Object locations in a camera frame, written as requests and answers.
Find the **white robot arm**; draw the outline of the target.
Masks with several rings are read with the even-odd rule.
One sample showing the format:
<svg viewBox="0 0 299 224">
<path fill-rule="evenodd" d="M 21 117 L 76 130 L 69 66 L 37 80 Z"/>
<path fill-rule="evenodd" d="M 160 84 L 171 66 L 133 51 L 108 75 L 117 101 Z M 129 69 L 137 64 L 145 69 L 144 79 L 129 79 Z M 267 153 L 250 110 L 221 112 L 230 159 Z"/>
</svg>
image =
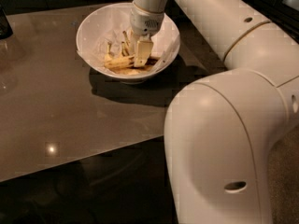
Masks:
<svg viewBox="0 0 299 224">
<path fill-rule="evenodd" d="M 194 81 L 164 123 L 179 224 L 272 224 L 267 165 L 298 123 L 297 43 L 242 0 L 175 0 L 226 71 Z M 158 32 L 166 0 L 134 0 L 139 35 Z"/>
</svg>

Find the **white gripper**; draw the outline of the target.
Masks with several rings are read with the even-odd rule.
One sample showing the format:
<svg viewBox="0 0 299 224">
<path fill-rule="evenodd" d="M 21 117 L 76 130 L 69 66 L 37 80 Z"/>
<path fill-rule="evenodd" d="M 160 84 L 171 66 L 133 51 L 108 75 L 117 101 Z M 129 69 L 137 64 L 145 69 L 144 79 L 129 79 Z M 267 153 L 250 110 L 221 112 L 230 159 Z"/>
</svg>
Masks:
<svg viewBox="0 0 299 224">
<path fill-rule="evenodd" d="M 130 14 L 129 53 L 135 55 L 134 67 L 143 67 L 151 55 L 153 42 L 162 26 L 164 13 L 152 13 L 133 4 Z"/>
</svg>

